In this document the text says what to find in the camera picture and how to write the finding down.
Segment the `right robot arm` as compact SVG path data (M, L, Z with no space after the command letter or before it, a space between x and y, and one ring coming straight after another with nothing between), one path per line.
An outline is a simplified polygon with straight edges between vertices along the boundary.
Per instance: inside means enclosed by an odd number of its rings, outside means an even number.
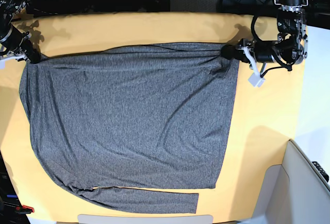
M41 60L41 54L30 41L30 32L20 32L12 24L14 15L26 3L27 0L1 0L1 62L15 59L37 64Z

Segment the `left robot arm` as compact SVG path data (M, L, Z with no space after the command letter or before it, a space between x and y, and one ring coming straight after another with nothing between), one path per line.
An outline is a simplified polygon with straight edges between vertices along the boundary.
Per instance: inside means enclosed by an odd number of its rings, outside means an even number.
M266 0L278 5L275 41L264 41L256 33L255 24L261 11L253 16L251 32L253 39L241 39L238 44L226 44L221 48L221 56L231 60L252 63L277 63L281 68L292 70L307 58L308 36L306 32L305 9L308 0Z

